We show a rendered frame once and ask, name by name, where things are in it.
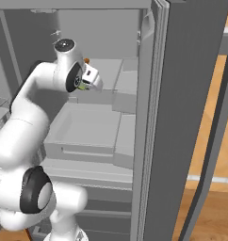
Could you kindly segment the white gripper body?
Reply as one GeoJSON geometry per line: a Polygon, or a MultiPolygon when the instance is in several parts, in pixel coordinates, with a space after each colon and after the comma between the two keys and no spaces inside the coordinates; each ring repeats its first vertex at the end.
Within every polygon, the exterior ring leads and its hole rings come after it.
{"type": "Polygon", "coordinates": [[[84,80],[86,81],[88,89],[94,89],[96,91],[101,91],[103,89],[103,81],[97,70],[88,70],[84,80]]]}

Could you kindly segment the grey fridge tray drawer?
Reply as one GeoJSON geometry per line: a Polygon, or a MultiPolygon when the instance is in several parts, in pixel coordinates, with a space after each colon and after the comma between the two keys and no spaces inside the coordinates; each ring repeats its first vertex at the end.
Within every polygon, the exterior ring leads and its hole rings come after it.
{"type": "Polygon", "coordinates": [[[49,158],[132,169],[136,116],[109,104],[66,103],[44,141],[49,158]]]}

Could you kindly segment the dark grey fridge door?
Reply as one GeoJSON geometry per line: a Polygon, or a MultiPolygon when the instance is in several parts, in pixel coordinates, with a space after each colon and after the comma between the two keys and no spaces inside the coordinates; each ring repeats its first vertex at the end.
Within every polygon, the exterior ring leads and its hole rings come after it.
{"type": "Polygon", "coordinates": [[[170,2],[144,241],[171,241],[228,0],[170,2]]]}

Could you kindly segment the grey fridge bottom drawer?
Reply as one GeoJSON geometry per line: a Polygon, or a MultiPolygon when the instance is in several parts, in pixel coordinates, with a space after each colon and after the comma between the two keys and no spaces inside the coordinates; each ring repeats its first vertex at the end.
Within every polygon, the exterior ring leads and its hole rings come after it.
{"type": "Polygon", "coordinates": [[[77,219],[90,241],[130,241],[133,183],[130,169],[49,158],[41,165],[53,181],[87,189],[88,205],[77,219]]]}

